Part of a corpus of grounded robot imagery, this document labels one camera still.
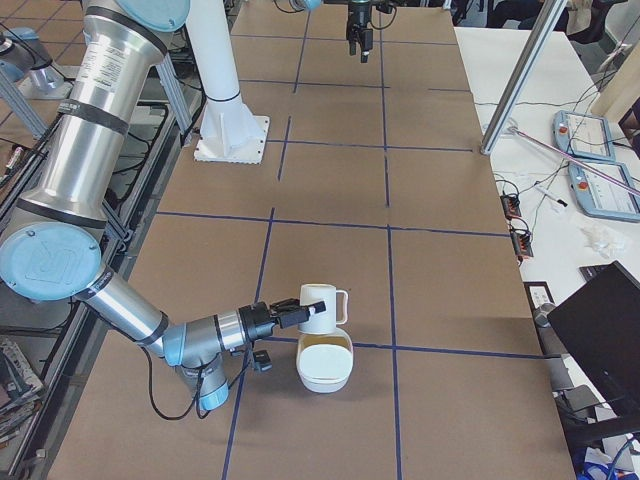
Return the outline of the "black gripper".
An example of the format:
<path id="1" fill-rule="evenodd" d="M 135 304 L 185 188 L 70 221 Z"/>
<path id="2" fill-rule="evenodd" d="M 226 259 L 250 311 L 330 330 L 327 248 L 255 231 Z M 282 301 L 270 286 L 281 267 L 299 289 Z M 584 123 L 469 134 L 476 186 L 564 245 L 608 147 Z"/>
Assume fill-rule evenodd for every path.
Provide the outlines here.
<path id="1" fill-rule="evenodd" d="M 360 62 L 367 63 L 373 48 L 373 29 L 370 27 L 372 3 L 368 0 L 349 0 L 347 8 L 349 54 L 355 55 L 360 45 Z"/>
<path id="2" fill-rule="evenodd" d="M 301 305 L 298 299 L 288 298 L 272 303 L 270 309 L 264 302 L 238 309 L 247 341 L 271 336 L 277 324 L 281 329 L 287 329 L 307 322 L 312 315 L 325 312 L 326 305 L 324 301 Z"/>

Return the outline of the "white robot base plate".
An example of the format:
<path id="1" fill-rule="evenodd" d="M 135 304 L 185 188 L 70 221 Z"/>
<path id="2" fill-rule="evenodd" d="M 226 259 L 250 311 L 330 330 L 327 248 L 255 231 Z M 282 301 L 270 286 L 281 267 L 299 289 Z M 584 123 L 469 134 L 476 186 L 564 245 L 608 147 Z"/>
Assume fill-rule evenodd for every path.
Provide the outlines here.
<path id="1" fill-rule="evenodd" d="M 260 164 L 270 127 L 268 116 L 256 116 L 240 96 L 208 100 L 194 158 L 201 162 Z"/>

